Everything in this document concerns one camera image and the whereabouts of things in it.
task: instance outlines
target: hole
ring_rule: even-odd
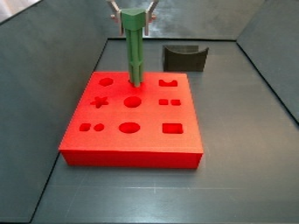
[[[110,78],[106,78],[106,79],[102,79],[98,84],[103,87],[107,87],[114,84],[114,80]]]
[[[103,105],[108,105],[108,98],[95,97],[95,101],[90,105],[96,105],[96,108],[99,109]]]
[[[140,130],[140,125],[135,122],[124,122],[119,125],[119,130],[127,134],[132,134]]]
[[[172,80],[170,82],[164,81],[164,80],[159,80],[159,86],[168,88],[168,87],[178,87],[178,80]]]
[[[91,127],[91,124],[84,122],[84,123],[79,126],[79,131],[90,131],[90,127]]]
[[[103,124],[103,123],[99,123],[99,124],[95,126],[94,130],[95,130],[95,131],[102,131],[104,128],[106,128],[106,127],[104,127],[104,124]]]
[[[124,104],[128,108],[136,108],[142,104],[142,99],[136,96],[130,96],[124,100]]]
[[[174,106],[182,106],[182,101],[180,100],[172,100],[172,105]]]
[[[180,123],[164,123],[163,124],[163,133],[164,134],[182,134],[183,125]]]
[[[159,100],[159,105],[168,105],[168,100],[167,99],[160,99]]]

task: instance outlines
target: square hole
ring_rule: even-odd
[[[163,124],[163,133],[164,134],[182,134],[183,125],[180,123],[164,123]]]

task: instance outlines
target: circular hole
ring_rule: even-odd
[[[128,108],[136,108],[142,104],[142,99],[136,96],[130,96],[126,98],[124,104]]]
[[[98,84],[102,85],[103,87],[107,87],[114,84],[114,80],[110,78],[106,78],[106,79],[102,79]]]
[[[94,130],[95,130],[95,131],[102,131],[104,128],[106,128],[106,127],[104,127],[104,124],[103,124],[103,123],[99,123],[99,124],[95,126]]]
[[[127,134],[132,134],[140,130],[140,125],[135,122],[124,122],[119,125],[119,130]]]

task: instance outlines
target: shape sorter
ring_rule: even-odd
[[[184,73],[95,72],[60,153],[68,165],[196,169],[202,136]]]

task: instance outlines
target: gray wall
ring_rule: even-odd
[[[150,38],[237,39],[265,0],[160,0],[150,26]],[[116,0],[119,8],[147,8],[151,1]],[[107,21],[107,34],[118,26]]]
[[[107,37],[99,0],[42,1],[0,26],[0,221],[30,221]]]
[[[298,22],[298,0],[267,0],[238,43],[299,122]]]

